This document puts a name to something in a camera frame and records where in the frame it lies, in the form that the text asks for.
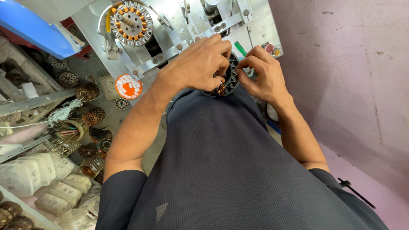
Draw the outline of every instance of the white plastic container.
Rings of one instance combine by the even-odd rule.
[[[30,172],[30,178],[33,185],[33,190],[36,192],[41,187],[41,175],[38,163],[35,160],[12,160],[9,163],[15,163],[17,165],[26,165]]]
[[[68,158],[61,159],[53,153],[51,154],[51,158],[54,163],[56,179],[58,181],[61,181],[67,177],[75,167],[75,164]]]
[[[87,176],[81,176],[77,174],[71,174],[63,180],[63,183],[71,185],[72,187],[80,190],[82,193],[86,194],[90,190],[92,183]]]
[[[34,201],[38,209],[56,216],[61,216],[72,208],[70,203],[58,196],[44,193],[38,200]]]
[[[64,184],[63,182],[58,182],[52,189],[49,190],[50,194],[61,197],[68,201],[73,207],[76,206],[79,199],[81,199],[82,193],[80,190]]]
[[[44,159],[40,156],[23,156],[17,158],[17,160],[35,160],[38,164],[38,169],[40,170],[41,186],[50,185],[49,172],[47,166],[45,165]]]
[[[52,153],[34,153],[27,156],[40,156],[44,159],[45,165],[47,166],[47,171],[49,173],[50,182],[53,181],[56,177],[55,167],[53,160],[51,158]]]
[[[0,165],[0,185],[18,197],[34,194],[30,170],[26,165],[8,162]]]

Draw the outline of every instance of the copper coil stack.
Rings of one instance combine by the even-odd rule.
[[[95,156],[98,153],[97,144],[90,143],[78,148],[78,154],[83,158]]]
[[[81,101],[90,101],[99,95],[99,87],[95,83],[88,83],[85,86],[79,87],[76,91],[76,97]]]
[[[86,113],[84,113],[81,117],[82,122],[91,126],[95,125],[96,123],[102,121],[105,118],[105,111],[100,107],[96,107]]]

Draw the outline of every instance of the left hand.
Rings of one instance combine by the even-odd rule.
[[[202,38],[191,44],[175,60],[169,62],[157,75],[178,92],[184,88],[212,91],[220,85],[221,78],[213,78],[217,71],[223,76],[229,67],[230,41],[222,41],[220,34]]]

